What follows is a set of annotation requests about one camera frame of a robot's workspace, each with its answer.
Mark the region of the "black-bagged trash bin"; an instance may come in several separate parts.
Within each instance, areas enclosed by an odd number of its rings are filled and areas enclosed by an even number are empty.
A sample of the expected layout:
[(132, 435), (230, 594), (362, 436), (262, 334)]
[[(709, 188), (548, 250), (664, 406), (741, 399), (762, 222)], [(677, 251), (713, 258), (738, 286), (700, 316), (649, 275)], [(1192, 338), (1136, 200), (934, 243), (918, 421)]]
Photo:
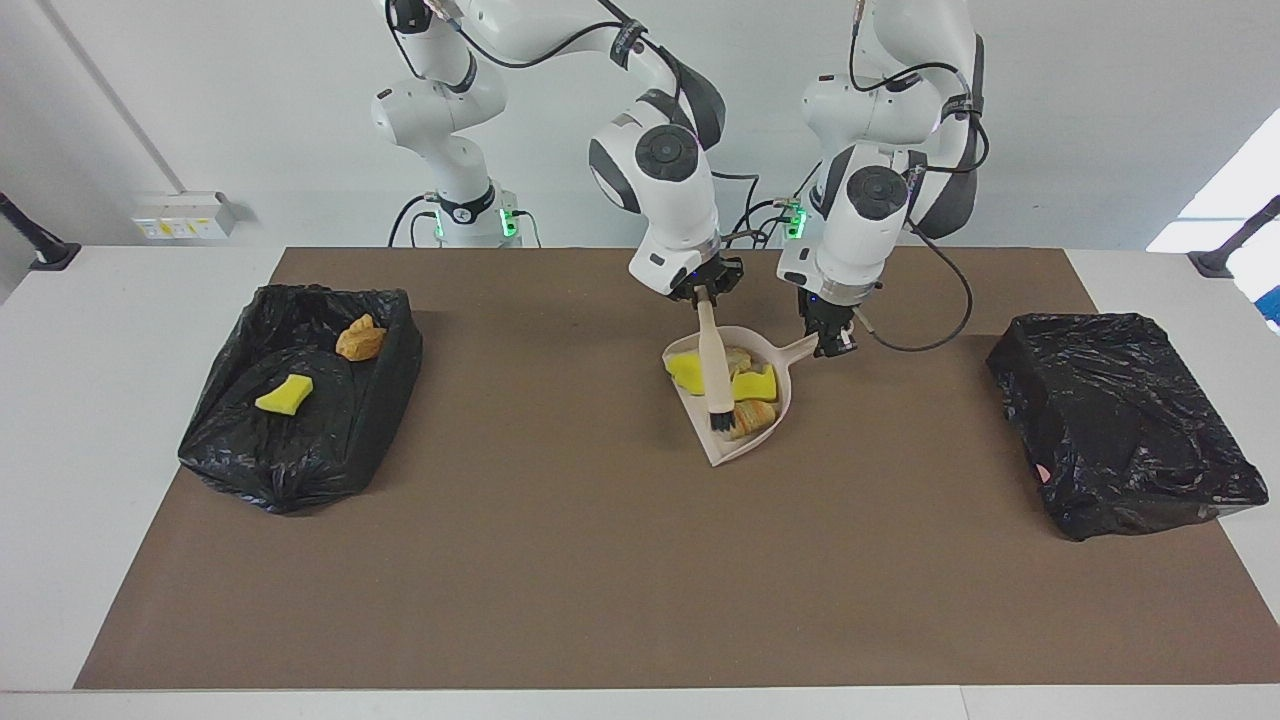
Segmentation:
[(1070, 541), (1265, 506), (1268, 487), (1166, 331), (1135, 313), (1015, 316), (986, 360)]
[[(334, 352), (355, 319), (387, 328), (381, 352), (349, 363)], [(364, 492), (387, 456), (422, 366), (422, 334), (403, 290), (266, 284), (239, 313), (177, 448), (210, 489), (291, 514)], [(314, 392), (294, 416), (253, 401), (288, 374)]]

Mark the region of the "brown toy bread roll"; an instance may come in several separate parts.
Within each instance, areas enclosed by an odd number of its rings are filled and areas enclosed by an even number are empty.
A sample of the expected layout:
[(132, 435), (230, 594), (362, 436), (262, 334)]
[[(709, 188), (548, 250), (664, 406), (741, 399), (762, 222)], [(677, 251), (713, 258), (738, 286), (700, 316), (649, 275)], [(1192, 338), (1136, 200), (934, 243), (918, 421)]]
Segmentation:
[(355, 319), (337, 338), (334, 352), (349, 363), (375, 359), (387, 340), (388, 329), (379, 327), (371, 314)]

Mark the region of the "brown table mat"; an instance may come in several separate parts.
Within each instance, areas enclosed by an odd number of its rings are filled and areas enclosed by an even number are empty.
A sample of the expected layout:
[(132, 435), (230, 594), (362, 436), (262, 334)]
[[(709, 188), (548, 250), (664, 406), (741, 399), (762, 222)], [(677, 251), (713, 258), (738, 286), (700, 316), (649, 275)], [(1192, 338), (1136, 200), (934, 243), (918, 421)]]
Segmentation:
[(1064, 538), (986, 356), (1088, 313), (1064, 252), (963, 249), (972, 331), (794, 369), (712, 468), (660, 365), (691, 311), (604, 249), (292, 249), (410, 295), (421, 377), (370, 488), (276, 516), (179, 471), (79, 689), (1280, 683), (1216, 523)]

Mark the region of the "striped toy croissant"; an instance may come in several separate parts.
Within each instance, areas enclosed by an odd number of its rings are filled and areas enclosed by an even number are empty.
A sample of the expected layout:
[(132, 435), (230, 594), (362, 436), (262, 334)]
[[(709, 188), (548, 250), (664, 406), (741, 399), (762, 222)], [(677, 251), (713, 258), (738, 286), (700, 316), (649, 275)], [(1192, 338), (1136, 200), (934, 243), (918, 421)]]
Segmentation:
[(731, 441), (745, 439), (772, 428), (778, 418), (773, 404), (750, 398), (737, 401), (733, 406), (733, 427), (728, 432)]

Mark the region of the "yellow and green sponge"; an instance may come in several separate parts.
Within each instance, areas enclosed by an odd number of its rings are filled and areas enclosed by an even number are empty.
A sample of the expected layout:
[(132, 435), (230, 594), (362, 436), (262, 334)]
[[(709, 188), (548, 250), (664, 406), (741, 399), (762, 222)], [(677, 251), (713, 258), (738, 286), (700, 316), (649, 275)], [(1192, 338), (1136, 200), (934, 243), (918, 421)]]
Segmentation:
[(689, 395), (703, 396), (705, 393), (701, 359), (696, 350), (671, 354), (664, 359), (664, 368), (672, 382)]

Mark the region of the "yellow sponge piece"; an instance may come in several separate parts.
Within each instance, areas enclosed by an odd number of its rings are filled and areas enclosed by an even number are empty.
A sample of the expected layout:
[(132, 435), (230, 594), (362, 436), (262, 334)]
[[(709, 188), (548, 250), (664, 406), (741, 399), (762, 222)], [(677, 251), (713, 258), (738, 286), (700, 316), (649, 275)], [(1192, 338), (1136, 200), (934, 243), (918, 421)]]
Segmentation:
[(774, 404), (780, 397), (780, 383), (776, 369), (773, 365), (765, 364), (758, 372), (753, 369), (739, 372), (731, 379), (731, 389), (735, 402), (762, 401)]
[(264, 413), (294, 416), (312, 392), (311, 377), (291, 373), (278, 387), (259, 396), (253, 406)]

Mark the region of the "beige plastic dustpan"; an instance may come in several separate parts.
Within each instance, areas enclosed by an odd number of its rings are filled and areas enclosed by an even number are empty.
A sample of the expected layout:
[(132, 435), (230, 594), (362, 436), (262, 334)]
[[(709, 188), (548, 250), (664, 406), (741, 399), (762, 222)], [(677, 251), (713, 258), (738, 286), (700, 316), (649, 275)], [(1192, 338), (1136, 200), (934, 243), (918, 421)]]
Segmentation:
[(731, 462), (756, 447), (765, 443), (774, 430), (783, 423), (794, 396), (794, 383), (790, 375), (791, 366), (814, 357), (817, 336), (809, 334), (796, 342), (783, 347), (774, 346), (763, 334), (741, 325), (721, 325), (719, 336), (726, 347), (740, 347), (750, 352), (755, 360), (760, 360), (774, 369), (777, 384), (777, 401), (772, 404), (774, 409), (774, 421), (755, 433), (731, 438), (726, 433), (716, 432), (710, 428), (710, 416), (707, 402), (701, 396), (689, 393), (680, 387), (676, 380), (671, 384), (675, 388), (684, 411), (690, 420), (709, 464), (713, 468)]

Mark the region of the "black pole stand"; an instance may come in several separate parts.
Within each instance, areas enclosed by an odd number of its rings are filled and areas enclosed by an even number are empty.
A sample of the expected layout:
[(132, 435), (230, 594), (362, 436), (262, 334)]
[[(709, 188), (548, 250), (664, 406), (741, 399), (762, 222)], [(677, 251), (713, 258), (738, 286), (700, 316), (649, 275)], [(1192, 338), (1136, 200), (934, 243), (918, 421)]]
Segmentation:
[(1243, 249), (1260, 231), (1280, 217), (1280, 193), (1272, 196), (1257, 213), (1236, 228), (1216, 249), (1208, 251), (1192, 251), (1187, 254), (1188, 260), (1197, 272), (1210, 279), (1233, 279), (1234, 274), (1228, 269), (1230, 256)]
[(65, 242), (32, 220), (4, 192), (0, 192), (0, 215), (32, 246), (32, 272), (64, 270), (82, 250), (79, 243)]

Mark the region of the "beige brush with black bristles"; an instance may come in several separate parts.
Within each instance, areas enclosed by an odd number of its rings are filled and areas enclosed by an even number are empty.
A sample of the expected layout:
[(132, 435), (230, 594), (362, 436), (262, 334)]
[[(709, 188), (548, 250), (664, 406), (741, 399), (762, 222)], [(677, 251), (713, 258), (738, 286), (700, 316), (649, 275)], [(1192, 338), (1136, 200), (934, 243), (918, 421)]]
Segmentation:
[(730, 433), (735, 428), (733, 393), (721, 332), (716, 324), (716, 309), (705, 286), (695, 290), (699, 323), (698, 351), (701, 364), (709, 423), (713, 432)]

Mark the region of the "white wall socket box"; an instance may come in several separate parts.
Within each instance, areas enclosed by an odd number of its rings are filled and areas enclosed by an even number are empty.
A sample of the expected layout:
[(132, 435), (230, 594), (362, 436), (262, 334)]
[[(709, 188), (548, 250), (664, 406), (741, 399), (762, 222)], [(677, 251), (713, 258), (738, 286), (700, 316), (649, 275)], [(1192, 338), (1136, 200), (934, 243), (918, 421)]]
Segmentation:
[(229, 240), (238, 218), (221, 192), (186, 191), (137, 197), (131, 222), (150, 241)]

